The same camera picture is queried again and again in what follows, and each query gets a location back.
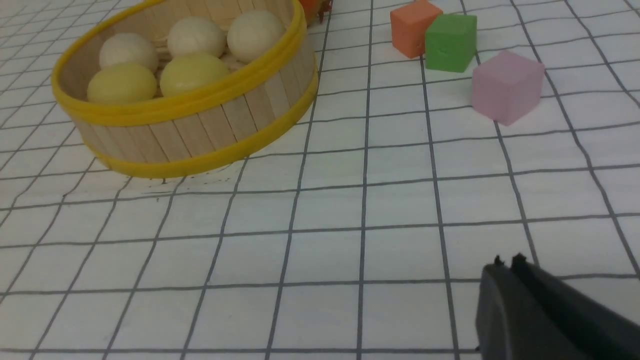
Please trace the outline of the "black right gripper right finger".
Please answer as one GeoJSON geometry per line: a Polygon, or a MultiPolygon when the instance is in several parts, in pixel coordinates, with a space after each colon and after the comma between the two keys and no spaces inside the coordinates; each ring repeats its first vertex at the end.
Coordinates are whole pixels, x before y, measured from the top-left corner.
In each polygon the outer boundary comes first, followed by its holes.
{"type": "Polygon", "coordinates": [[[554,326],[591,360],[637,360],[639,326],[565,284],[521,253],[510,271],[531,293],[554,326]]]}

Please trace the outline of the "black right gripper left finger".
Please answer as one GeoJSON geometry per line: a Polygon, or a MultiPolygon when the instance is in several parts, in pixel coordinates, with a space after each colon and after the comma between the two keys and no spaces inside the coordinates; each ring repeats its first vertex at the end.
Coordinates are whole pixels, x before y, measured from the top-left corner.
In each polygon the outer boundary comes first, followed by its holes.
{"type": "Polygon", "coordinates": [[[496,256],[483,266],[475,329],[483,360],[590,360],[496,256]]]}

